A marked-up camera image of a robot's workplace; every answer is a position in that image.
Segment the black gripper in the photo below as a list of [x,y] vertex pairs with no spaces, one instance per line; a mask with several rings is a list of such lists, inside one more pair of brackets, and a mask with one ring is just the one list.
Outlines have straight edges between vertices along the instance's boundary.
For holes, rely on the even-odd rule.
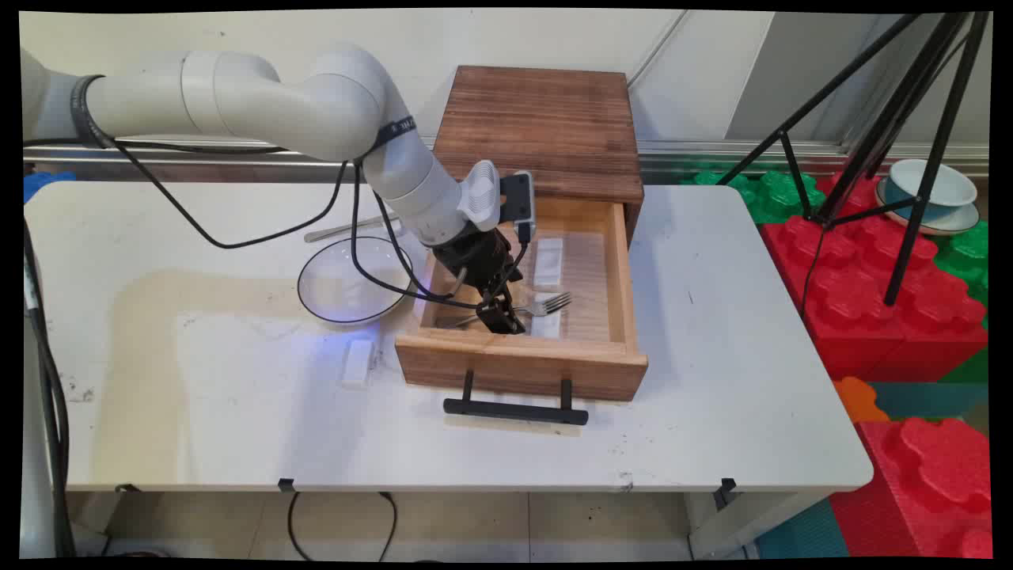
[[478,320],[491,333],[520,335],[527,329],[513,307],[510,286],[522,280],[520,263],[525,255],[522,245],[517,255],[502,232],[460,234],[453,241],[431,249],[434,258],[453,276],[453,290],[462,286],[477,289],[484,302],[476,311]]

